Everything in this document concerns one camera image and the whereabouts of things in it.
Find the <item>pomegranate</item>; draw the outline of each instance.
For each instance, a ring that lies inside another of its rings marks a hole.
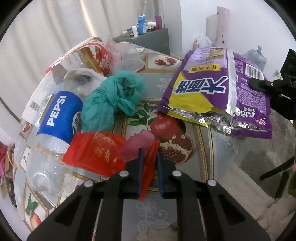
[[[193,150],[193,141],[184,134],[176,134],[168,142],[160,144],[163,158],[179,165],[184,163]]]
[[[150,129],[153,135],[159,138],[161,142],[172,139],[176,134],[186,133],[184,121],[161,112],[157,112],[156,114],[157,118],[151,123]]]
[[[166,60],[167,62],[169,62],[170,64],[175,64],[175,63],[177,63],[177,61],[176,61],[174,58],[166,57],[165,60]]]
[[[160,66],[168,65],[166,62],[163,61],[163,59],[155,60],[154,63]]]

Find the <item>blue bottle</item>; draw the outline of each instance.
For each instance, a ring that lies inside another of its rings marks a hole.
[[[145,33],[147,33],[147,30],[146,30],[146,24],[145,24],[145,15],[143,16],[139,16],[138,18],[138,23],[139,23],[139,34],[143,35]]]

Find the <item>apple print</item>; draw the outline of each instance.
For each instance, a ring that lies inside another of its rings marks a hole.
[[[28,199],[28,206],[26,207],[26,214],[31,215],[30,222],[31,227],[33,230],[38,227],[39,224],[41,224],[41,220],[37,213],[34,212],[35,208],[39,205],[37,202],[32,202],[31,193]]]

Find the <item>barcode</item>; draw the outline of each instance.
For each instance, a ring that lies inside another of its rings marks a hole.
[[[255,68],[249,64],[246,64],[246,75],[256,78],[256,79],[259,79],[259,80],[264,79],[263,73],[260,70],[258,70],[257,68]]]
[[[34,101],[32,101],[32,103],[30,104],[30,108],[32,108],[35,111],[38,111],[40,108],[40,105],[38,105],[37,103],[35,103]]]

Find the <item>pink paper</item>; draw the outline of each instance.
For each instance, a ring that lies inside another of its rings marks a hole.
[[[146,155],[154,139],[154,135],[147,130],[143,130],[140,134],[130,137],[119,149],[121,159],[124,163],[137,159],[139,148],[142,148]]]
[[[217,15],[215,47],[227,48],[230,10],[224,7],[217,7]]]
[[[0,148],[0,179],[4,178],[5,175],[5,155],[7,147],[2,145]]]

